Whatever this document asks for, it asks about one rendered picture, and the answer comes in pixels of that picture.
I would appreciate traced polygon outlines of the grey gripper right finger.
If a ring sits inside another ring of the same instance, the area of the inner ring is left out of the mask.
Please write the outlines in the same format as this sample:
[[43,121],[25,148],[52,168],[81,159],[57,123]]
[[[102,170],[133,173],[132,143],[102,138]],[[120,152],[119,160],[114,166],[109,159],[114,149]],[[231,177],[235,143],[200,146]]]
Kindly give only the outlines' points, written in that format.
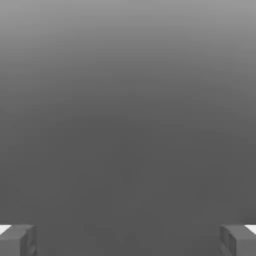
[[256,224],[221,225],[218,256],[256,256]]

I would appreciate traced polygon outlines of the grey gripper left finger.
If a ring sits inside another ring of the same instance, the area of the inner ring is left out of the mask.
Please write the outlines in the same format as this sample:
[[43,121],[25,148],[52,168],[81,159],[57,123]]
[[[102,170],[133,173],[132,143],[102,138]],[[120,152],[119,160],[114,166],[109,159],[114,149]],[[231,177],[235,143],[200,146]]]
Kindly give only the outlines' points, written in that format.
[[0,256],[38,256],[37,226],[0,224]]

